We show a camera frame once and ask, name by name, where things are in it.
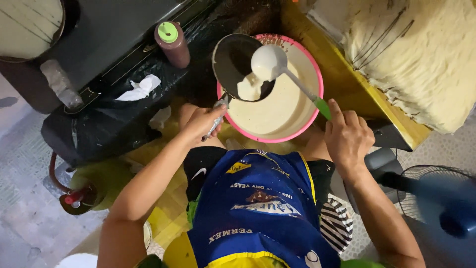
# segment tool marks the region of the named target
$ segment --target hand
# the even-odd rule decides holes
[[[210,129],[213,126],[213,121],[215,119],[223,116],[227,112],[226,105],[220,105],[213,109],[211,108],[199,108],[197,107],[193,112],[192,116],[185,124],[180,133],[190,141],[190,145],[194,146],[202,142],[202,137],[207,135]],[[218,132],[221,130],[221,124],[223,123],[223,118],[221,119],[220,124],[215,128],[211,133],[211,137],[216,137]]]
[[[375,143],[373,131],[355,111],[342,112],[333,99],[328,102],[332,120],[326,123],[329,155],[343,178],[365,169],[364,157]]]

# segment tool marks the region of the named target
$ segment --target person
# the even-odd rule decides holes
[[[373,132],[354,111],[329,101],[332,120],[302,154],[227,151],[217,138],[202,142],[226,112],[186,104],[180,132],[119,194],[103,223],[99,268],[399,267],[423,268],[418,244],[402,216],[367,170]],[[193,227],[165,251],[147,256],[143,224],[184,164]],[[319,230],[330,177],[341,175],[355,197],[381,261],[342,261]]]

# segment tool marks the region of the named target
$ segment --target nike logo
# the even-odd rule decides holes
[[[149,51],[151,51],[152,49],[156,48],[157,47],[157,44],[152,44],[152,45],[147,45],[145,48],[144,48],[144,53],[147,53]]]
[[[190,181],[192,181],[196,176],[198,176],[200,173],[203,172],[203,175],[207,174],[207,169],[206,168],[201,168],[193,177]]]

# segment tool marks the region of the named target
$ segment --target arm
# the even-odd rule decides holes
[[[332,120],[325,141],[336,169],[352,189],[365,228],[384,262],[398,268],[424,268],[425,262],[407,224],[365,166],[375,143],[372,130],[354,111],[341,112],[329,101]]]
[[[201,142],[213,121],[224,112],[225,107],[210,113],[198,108],[183,130],[124,187],[102,225],[98,268],[131,268],[146,257],[143,225],[155,202],[189,150]],[[216,137],[217,131],[220,126],[212,136]]]

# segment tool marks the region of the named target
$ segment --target black shorts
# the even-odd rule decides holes
[[[195,201],[200,194],[206,174],[227,153],[226,149],[215,146],[203,146],[190,150],[183,161],[183,169],[187,176],[187,199]],[[328,160],[307,161],[307,166],[314,182],[316,193],[316,209],[320,213],[322,206],[327,202],[330,192],[330,180],[336,166]]]

